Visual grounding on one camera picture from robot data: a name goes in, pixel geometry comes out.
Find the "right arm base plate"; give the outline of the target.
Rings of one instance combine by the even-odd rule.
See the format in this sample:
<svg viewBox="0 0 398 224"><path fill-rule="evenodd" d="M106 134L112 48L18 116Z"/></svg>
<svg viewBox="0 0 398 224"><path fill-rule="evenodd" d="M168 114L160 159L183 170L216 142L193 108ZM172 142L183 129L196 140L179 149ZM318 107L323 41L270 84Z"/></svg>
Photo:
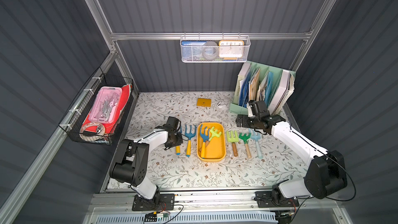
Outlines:
<svg viewBox="0 0 398 224"><path fill-rule="evenodd" d="M299 201L297 198L285 198L275 191L256 191L254 200L257 202L259 208L273 208L273 207L298 207Z"/></svg>

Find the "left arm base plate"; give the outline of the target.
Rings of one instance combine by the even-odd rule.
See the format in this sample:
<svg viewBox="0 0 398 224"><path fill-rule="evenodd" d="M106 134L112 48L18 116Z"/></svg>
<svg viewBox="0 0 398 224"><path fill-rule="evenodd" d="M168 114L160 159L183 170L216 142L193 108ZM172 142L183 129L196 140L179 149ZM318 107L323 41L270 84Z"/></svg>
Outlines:
<svg viewBox="0 0 398 224"><path fill-rule="evenodd" d="M174 209L174 194L155 194L151 200L136 195L134 197L132 211L171 211Z"/></svg>

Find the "blue box in basket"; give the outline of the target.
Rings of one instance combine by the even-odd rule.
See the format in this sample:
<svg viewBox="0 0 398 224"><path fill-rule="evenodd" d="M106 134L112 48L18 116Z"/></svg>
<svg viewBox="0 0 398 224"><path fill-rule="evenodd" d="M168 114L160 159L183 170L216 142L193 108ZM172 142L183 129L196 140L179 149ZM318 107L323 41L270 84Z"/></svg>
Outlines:
<svg viewBox="0 0 398 224"><path fill-rule="evenodd" d="M203 58L203 46L206 41L183 40L181 41L181 56L183 61L196 61Z"/></svg>

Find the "blue fork yellow handle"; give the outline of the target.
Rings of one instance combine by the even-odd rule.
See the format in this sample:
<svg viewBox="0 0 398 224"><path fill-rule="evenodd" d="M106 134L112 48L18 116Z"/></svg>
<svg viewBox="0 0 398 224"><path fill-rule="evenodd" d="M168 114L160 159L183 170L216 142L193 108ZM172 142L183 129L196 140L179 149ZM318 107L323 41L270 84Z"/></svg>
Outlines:
<svg viewBox="0 0 398 224"><path fill-rule="evenodd" d="M186 149L186 156L190 157L191 156L191 140L196 136L197 134L197 126L196 125L185 125L185 136L188 138L188 145Z"/></svg>

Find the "yellow wallet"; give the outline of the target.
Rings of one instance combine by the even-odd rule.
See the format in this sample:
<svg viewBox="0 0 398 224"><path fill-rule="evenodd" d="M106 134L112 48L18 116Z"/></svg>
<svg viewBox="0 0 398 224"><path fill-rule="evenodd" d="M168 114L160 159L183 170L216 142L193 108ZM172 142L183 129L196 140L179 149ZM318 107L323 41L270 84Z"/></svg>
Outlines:
<svg viewBox="0 0 398 224"><path fill-rule="evenodd" d="M198 98L197 106L199 106L199 107L211 107L211 99Z"/></svg>

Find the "grey tape roll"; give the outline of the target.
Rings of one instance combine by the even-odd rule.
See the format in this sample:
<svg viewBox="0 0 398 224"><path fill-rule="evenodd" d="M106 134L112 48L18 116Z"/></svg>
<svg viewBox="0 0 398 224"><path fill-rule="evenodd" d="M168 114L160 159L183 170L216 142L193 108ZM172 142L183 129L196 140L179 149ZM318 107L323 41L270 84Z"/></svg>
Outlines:
<svg viewBox="0 0 398 224"><path fill-rule="evenodd" d="M206 60L212 61L218 57L219 48L216 42L207 41L203 47L202 55Z"/></svg>

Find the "dark green hand rake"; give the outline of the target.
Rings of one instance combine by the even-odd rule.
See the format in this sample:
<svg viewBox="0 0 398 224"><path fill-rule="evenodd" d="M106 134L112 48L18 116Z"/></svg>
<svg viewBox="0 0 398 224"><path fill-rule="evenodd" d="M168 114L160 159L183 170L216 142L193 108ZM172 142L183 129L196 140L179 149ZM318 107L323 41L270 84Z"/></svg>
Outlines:
<svg viewBox="0 0 398 224"><path fill-rule="evenodd" d="M244 142L246 153L247 153L247 158L251 159L252 156L251 156L250 148L248 145L248 141L251 137L251 134L250 133L239 133L238 137L239 137L239 139L241 139Z"/></svg>

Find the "light blue hand rake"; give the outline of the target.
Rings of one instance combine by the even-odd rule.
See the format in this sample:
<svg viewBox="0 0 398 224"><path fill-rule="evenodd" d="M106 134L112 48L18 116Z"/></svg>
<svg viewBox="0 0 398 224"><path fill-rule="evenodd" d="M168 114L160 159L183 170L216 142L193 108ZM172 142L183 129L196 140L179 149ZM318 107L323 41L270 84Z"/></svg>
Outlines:
<svg viewBox="0 0 398 224"><path fill-rule="evenodd" d="M261 151L261 147L260 147L260 143L259 143L259 141L261 139L260 133L253 129L249 129L249 132L251 134L251 139L255 141L258 158L263 159L263 153Z"/></svg>

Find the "light green hand rake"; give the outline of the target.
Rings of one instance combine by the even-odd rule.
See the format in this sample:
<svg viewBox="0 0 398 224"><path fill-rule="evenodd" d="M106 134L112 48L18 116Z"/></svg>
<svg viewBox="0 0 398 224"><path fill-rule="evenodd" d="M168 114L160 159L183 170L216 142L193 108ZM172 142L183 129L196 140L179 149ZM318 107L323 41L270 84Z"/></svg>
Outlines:
<svg viewBox="0 0 398 224"><path fill-rule="evenodd" d="M238 132L237 131L227 131L227 141L231 143L233 154L235 157L238 157L238 151L236 144L239 141Z"/></svg>

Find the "yellow storage box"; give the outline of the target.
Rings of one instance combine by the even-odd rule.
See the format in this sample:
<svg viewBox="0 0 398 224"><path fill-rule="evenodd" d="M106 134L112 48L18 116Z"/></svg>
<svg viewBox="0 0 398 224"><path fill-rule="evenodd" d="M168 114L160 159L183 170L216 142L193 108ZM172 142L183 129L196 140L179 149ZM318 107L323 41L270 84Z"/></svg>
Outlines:
<svg viewBox="0 0 398 224"><path fill-rule="evenodd" d="M222 135L219 138L213 138L208 146L206 146L205 157L201 158L201 148L202 148L202 138L200 136L200 125L203 124L203 127L207 127L208 134L210 136L211 127L215 127L218 131L222 131ZM210 163L210 162L221 162L227 154L226 150L226 137L225 131L222 124L218 122L203 122L199 124L197 128L197 156L202 162Z"/></svg>

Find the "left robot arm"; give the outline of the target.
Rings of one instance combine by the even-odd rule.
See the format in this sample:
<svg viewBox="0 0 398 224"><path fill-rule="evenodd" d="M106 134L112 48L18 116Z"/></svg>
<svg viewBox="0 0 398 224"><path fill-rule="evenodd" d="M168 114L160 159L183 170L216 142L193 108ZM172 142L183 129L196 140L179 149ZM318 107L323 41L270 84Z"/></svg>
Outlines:
<svg viewBox="0 0 398 224"><path fill-rule="evenodd" d="M128 183L138 196L149 204L158 205L160 190L147 176L149 154L159 146L165 150L183 143L180 120L169 117L164 125L135 140L123 139L116 148L109 177Z"/></svg>

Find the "green file organizer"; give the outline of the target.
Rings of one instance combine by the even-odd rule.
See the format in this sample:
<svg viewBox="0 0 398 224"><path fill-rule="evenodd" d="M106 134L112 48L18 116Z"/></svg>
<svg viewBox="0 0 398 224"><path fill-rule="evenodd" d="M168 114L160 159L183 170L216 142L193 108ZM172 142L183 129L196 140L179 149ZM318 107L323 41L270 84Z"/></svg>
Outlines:
<svg viewBox="0 0 398 224"><path fill-rule="evenodd" d="M294 92L296 72L247 61L237 77L230 112L248 114L250 100L262 101L270 114L279 114Z"/></svg>

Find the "white binder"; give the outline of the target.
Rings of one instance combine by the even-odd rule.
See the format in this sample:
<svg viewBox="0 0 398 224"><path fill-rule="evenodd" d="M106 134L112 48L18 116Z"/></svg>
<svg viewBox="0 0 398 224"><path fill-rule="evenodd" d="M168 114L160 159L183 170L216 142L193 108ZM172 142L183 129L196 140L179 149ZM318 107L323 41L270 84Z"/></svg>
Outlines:
<svg viewBox="0 0 398 224"><path fill-rule="evenodd" d="M294 82L294 75L290 71L284 69L278 87L276 88L273 98L268 106L268 110L271 115L277 115L280 113L284 104L294 92Z"/></svg>

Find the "blue folder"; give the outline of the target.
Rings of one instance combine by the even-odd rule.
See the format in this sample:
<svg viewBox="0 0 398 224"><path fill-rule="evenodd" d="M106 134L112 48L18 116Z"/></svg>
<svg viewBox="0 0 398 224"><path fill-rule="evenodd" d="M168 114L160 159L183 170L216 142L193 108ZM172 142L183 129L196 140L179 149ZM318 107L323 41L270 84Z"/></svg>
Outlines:
<svg viewBox="0 0 398 224"><path fill-rule="evenodd" d="M272 92L273 77L274 77L274 73L268 71L266 79L265 79L265 87L264 87L264 102L266 103L267 106L269 106L269 98L270 98L271 92Z"/></svg>

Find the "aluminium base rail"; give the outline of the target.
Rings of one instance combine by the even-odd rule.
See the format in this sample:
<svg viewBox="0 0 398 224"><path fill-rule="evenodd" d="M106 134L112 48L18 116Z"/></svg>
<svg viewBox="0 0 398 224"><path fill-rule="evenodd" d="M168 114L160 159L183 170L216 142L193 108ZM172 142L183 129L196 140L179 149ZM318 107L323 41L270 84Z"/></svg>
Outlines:
<svg viewBox="0 0 398 224"><path fill-rule="evenodd" d="M173 195L172 210L161 212L151 224L352 224L341 203L325 199L299 199L283 206L256 201L267 188L166 189ZM134 211L136 199L126 189L95 194L84 217L85 224L143 224L153 210Z"/></svg>

